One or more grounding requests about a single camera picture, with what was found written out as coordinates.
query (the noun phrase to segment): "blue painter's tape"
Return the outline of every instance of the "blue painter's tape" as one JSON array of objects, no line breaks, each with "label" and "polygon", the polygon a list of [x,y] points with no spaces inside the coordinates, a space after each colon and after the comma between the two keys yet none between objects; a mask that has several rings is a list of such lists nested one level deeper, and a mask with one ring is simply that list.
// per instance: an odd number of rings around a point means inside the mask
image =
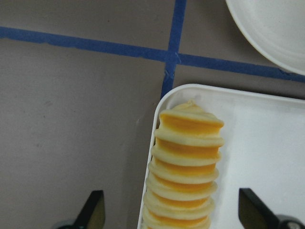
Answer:
[{"label": "blue painter's tape", "polygon": [[0,27],[0,38],[9,38],[12,40],[33,43],[48,43],[50,45],[60,47],[78,48],[82,50],[105,52],[131,57],[142,57],[145,59],[161,62],[165,62],[167,56],[166,50],[151,49],[113,42],[102,42],[91,39],[70,37],[44,32],[27,31],[7,27]]},{"label": "blue painter's tape", "polygon": [[173,88],[176,64],[180,62],[178,52],[184,21],[186,0],[176,0],[173,12],[170,40],[168,43],[168,57],[165,64],[165,74],[162,84],[161,98]]},{"label": "blue painter's tape", "polygon": [[269,66],[193,56],[181,53],[179,54],[179,58],[181,65],[305,82],[304,75],[286,73],[279,68]]}]

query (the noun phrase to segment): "rectangular white tray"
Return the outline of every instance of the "rectangular white tray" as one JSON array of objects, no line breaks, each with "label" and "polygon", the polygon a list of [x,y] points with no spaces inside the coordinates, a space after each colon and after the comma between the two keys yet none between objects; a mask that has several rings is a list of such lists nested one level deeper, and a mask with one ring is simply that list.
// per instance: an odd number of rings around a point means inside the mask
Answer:
[{"label": "rectangular white tray", "polygon": [[[174,88],[159,102],[164,109],[194,99],[205,111],[224,121],[225,145],[217,164],[218,190],[210,229],[242,229],[238,219],[238,190],[250,187],[275,213],[305,222],[305,101],[266,94],[186,84]],[[142,221],[142,206],[138,229]]]}]

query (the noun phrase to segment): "gray tabletop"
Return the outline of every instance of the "gray tabletop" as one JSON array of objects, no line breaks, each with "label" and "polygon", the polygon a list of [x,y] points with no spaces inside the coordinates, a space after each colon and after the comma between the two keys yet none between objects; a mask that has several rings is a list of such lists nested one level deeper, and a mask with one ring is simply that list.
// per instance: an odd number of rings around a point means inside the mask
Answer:
[{"label": "gray tabletop", "polygon": [[200,83],[305,99],[224,0],[0,2],[0,224],[55,229],[92,190],[136,228],[154,110]]}]

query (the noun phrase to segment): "white plate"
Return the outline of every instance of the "white plate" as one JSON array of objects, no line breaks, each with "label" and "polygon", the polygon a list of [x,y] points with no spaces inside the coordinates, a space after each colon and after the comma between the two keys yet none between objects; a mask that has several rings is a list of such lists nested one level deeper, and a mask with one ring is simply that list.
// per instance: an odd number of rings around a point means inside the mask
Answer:
[{"label": "white plate", "polygon": [[305,75],[304,0],[226,0],[246,39],[280,67]]},{"label": "white plate", "polygon": [[275,214],[305,222],[305,101],[199,84],[179,86],[156,108],[150,149],[160,111],[189,99],[224,121],[210,229],[243,228],[237,214],[240,187],[252,188]]}]

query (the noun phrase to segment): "row of pancakes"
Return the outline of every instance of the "row of pancakes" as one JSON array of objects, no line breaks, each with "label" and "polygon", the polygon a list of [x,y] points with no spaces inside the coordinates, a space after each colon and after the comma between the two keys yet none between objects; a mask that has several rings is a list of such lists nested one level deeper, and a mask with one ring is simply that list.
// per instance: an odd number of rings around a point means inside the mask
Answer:
[{"label": "row of pancakes", "polygon": [[160,113],[143,197],[143,229],[209,228],[223,125],[194,101]]}]

